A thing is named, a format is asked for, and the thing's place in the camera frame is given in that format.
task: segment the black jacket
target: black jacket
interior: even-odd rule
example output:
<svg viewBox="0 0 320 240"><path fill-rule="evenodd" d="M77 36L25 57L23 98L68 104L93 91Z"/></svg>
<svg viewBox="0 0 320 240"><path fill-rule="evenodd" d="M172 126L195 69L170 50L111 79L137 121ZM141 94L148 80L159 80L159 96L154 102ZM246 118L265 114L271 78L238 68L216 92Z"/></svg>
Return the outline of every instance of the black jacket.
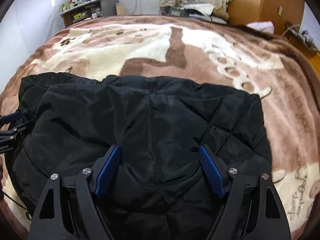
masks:
<svg viewBox="0 0 320 240"><path fill-rule="evenodd" d="M198 148L247 175L271 172L259 96L191 80L67 73L23 78L19 122L33 131L5 156L12 183L34 211L53 173L75 175L122 147L99 200L115 239L205 239L222 200L203 175Z"/></svg>

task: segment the bed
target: bed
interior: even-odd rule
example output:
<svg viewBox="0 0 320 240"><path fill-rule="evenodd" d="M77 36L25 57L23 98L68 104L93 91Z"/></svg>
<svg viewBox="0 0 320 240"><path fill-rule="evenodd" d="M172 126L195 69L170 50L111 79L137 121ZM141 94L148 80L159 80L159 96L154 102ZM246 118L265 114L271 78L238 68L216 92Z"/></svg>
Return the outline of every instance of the bed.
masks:
<svg viewBox="0 0 320 240"><path fill-rule="evenodd" d="M281 37L164 16L84 21L58 32L17 69L0 96L1 115L17 109L21 78L44 72L97 80L110 74L173 76L258 94L272 151L272 179L292 239L317 215L319 205L313 203L320 192L320 82L307 59ZM3 191L23 204L1 158ZM25 211L7 197L0 208L27 239L31 222Z"/></svg>

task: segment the fleece blanket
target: fleece blanket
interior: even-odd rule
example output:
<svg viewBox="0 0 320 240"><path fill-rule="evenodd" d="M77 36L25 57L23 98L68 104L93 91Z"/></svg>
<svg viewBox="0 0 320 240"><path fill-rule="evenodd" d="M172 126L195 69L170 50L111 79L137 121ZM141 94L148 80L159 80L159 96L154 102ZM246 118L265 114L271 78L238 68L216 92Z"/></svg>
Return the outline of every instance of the fleece blanket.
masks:
<svg viewBox="0 0 320 240"><path fill-rule="evenodd" d="M272 152L272 179L293 240L318 212L313 203L320 191L320 82L305 57L280 37L163 16L84 21L58 32L18 68L0 96L1 115L17 109L22 77L44 72L99 81L110 74L172 76L258 94ZM21 202L5 160L1 183L4 192ZM0 208L26 238L30 221L25 211L7 197Z"/></svg>

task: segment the wooden wardrobe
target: wooden wardrobe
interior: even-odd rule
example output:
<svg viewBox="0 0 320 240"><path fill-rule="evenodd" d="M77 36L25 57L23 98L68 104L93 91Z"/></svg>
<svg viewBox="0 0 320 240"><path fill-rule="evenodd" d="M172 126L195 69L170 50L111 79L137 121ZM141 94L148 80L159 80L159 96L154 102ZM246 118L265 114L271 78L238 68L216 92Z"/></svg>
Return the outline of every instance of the wooden wardrobe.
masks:
<svg viewBox="0 0 320 240"><path fill-rule="evenodd" d="M234 0L229 4L229 23L246 25L250 22L272 21L274 34L282 35L285 24L301 24L304 0Z"/></svg>

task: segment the metal screw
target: metal screw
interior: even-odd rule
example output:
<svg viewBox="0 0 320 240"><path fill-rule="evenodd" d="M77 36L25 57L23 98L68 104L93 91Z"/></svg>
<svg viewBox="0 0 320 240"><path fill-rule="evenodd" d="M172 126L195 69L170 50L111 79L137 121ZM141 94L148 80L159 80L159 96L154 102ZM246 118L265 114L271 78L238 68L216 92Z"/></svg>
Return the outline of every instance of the metal screw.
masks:
<svg viewBox="0 0 320 240"><path fill-rule="evenodd" d="M269 179L269 175L266 174L266 173L262 173L261 177L262 177L263 179Z"/></svg>
<svg viewBox="0 0 320 240"><path fill-rule="evenodd" d="M82 173L83 173L84 175L87 175L87 174L89 174L90 172L91 172L91 169L90 169L90 168L85 168L85 169L82 170Z"/></svg>
<svg viewBox="0 0 320 240"><path fill-rule="evenodd" d="M237 174L237 173L238 173L238 170L237 170L236 168L230 168L230 169L229 169L229 172L230 172L231 174Z"/></svg>
<svg viewBox="0 0 320 240"><path fill-rule="evenodd" d="M58 177L59 177L59 175L58 175L57 173L54 173L54 174L51 175L50 178L51 178L52 180L55 180L55 179L57 179Z"/></svg>
<svg viewBox="0 0 320 240"><path fill-rule="evenodd" d="M27 216L27 219L28 219L29 221L32 220L32 216L31 216L31 214L30 214L29 212L26 212L26 216Z"/></svg>

